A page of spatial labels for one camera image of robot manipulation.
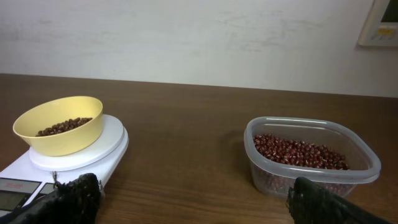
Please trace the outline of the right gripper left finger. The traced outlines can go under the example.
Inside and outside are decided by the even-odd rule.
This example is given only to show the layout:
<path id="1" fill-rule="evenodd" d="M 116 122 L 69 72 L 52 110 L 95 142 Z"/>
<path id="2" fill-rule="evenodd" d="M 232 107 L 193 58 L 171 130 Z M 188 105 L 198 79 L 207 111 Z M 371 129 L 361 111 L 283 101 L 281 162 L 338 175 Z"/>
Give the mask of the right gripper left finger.
<path id="1" fill-rule="evenodd" d="M 1 217 L 1 224 L 95 224 L 103 201 L 102 182 L 86 173 L 68 183 L 53 172 L 53 192 Z"/>

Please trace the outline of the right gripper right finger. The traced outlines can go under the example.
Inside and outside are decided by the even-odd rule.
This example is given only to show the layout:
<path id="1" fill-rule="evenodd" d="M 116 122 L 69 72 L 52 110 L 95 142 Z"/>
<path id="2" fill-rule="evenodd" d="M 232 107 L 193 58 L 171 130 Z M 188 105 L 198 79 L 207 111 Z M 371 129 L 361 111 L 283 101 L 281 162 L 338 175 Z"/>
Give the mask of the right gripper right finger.
<path id="1" fill-rule="evenodd" d="M 295 224 L 389 224 L 304 177 L 289 189 L 287 208 Z"/>

